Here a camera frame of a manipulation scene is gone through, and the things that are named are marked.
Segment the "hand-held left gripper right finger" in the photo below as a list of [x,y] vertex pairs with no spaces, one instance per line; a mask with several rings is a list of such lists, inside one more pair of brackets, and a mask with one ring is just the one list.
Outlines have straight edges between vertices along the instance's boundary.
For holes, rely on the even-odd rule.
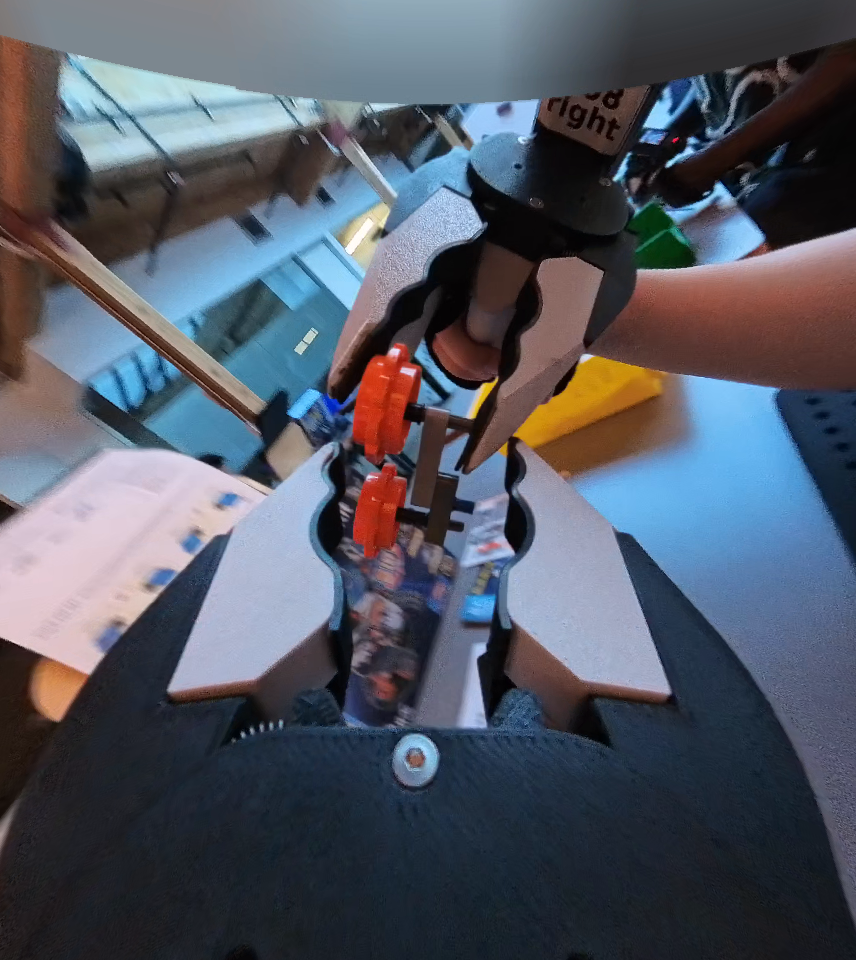
[[533,694],[556,730],[577,729],[596,699],[669,702],[615,528],[517,439],[506,493],[513,556],[497,595],[497,688]]

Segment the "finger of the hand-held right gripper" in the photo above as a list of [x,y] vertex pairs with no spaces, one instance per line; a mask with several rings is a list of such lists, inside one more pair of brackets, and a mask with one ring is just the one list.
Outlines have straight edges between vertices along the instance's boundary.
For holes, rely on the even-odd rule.
[[577,257],[543,261],[530,282],[530,318],[512,322],[494,387],[474,419],[457,469],[470,474],[498,453],[555,392],[584,353],[604,271]]
[[383,238],[335,348],[329,397],[348,400],[369,361],[392,346],[417,351],[451,284],[443,274],[465,267],[483,231],[471,200],[443,187]]

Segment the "dark blue robot kit box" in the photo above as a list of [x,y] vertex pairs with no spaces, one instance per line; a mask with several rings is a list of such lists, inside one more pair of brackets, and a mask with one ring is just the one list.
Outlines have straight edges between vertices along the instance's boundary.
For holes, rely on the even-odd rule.
[[343,713],[351,726],[403,728],[414,722],[458,564],[406,524],[393,546],[364,557],[351,534],[362,484],[372,470],[358,454],[348,454],[339,504],[343,536],[335,554],[353,643]]

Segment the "person's right hand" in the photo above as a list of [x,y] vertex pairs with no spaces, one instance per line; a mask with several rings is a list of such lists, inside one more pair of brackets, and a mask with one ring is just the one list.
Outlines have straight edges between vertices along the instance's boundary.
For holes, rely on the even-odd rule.
[[480,384],[497,379],[509,319],[505,312],[464,311],[427,343],[445,375],[458,383]]

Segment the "white paper sheet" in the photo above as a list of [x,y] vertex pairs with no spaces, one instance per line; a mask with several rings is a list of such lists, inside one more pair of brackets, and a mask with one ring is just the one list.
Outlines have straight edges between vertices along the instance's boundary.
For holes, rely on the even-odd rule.
[[486,714],[482,691],[479,660],[486,652],[486,643],[472,645],[465,674],[465,684],[458,714],[458,724],[463,729],[485,729]]

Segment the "green storage bin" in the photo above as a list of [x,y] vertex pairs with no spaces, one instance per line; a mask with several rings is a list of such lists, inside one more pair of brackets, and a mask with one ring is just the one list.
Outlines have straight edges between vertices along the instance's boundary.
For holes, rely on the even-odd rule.
[[674,219],[666,210],[656,201],[650,201],[633,211],[626,224],[626,231],[635,237],[638,246],[642,246],[675,227]]
[[694,267],[698,258],[687,236],[671,225],[639,241],[634,262],[638,270],[674,270]]

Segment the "small blue box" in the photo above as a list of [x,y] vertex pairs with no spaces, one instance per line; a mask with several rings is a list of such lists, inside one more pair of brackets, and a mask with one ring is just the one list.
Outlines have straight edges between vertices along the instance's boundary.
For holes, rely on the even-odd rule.
[[319,390],[305,390],[291,402],[288,417],[300,426],[313,449],[341,439],[345,421],[340,406]]

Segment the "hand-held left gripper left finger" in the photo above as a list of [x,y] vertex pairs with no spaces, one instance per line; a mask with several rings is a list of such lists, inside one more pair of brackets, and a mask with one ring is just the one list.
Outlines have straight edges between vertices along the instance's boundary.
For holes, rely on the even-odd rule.
[[241,520],[223,548],[168,687],[170,701],[246,698],[268,721],[303,693],[347,692],[345,454],[315,452]]

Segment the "white instruction sheet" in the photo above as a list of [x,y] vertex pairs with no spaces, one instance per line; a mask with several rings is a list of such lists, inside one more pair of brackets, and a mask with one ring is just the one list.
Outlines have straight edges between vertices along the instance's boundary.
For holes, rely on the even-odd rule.
[[0,526],[0,640],[91,674],[267,496],[180,453],[99,453]]

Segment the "wooden post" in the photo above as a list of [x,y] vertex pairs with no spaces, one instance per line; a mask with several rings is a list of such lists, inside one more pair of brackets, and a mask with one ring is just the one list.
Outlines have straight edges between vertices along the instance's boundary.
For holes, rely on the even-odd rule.
[[110,334],[104,314],[150,347],[206,397],[257,434],[266,403],[187,334],[98,261],[71,234],[54,222],[17,224],[23,250],[66,284],[49,300],[42,333],[35,341],[51,363],[67,373],[89,374],[107,363],[109,354],[125,353]]

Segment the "person's right forearm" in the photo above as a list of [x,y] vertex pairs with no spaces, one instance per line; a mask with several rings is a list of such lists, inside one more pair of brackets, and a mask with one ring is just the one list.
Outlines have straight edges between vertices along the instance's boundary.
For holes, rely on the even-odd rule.
[[641,270],[587,351],[666,374],[856,390],[856,229],[737,262]]

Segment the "orange gear toy assembly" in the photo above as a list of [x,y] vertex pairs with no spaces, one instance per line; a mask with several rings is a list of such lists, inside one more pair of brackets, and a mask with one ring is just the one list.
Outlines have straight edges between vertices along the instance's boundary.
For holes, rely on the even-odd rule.
[[458,475],[441,470],[448,439],[470,437],[473,422],[420,403],[421,382],[421,366],[401,343],[371,359],[362,376],[352,439],[376,470],[358,495],[353,541],[368,559],[395,546],[403,525],[444,546],[447,534],[465,528],[453,515],[475,510],[458,496]]

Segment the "grey desk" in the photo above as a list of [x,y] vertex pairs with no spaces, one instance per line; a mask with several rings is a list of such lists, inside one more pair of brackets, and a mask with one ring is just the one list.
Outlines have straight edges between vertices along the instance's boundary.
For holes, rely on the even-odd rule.
[[774,390],[667,377],[661,397],[538,453],[752,674],[815,786],[856,914],[856,570]]

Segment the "white folded leaflet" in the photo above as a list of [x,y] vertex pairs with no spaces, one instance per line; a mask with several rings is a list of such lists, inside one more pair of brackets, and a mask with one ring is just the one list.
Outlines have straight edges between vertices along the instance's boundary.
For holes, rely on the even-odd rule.
[[460,556],[463,569],[506,562],[514,556],[506,537],[508,505],[509,496],[504,492],[475,502]]

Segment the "yellow storage bin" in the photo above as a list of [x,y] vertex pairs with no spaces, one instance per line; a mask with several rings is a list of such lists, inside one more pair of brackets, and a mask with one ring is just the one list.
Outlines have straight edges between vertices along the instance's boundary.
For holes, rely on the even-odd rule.
[[661,396],[661,371],[584,354],[567,387],[539,405],[514,432],[531,449]]

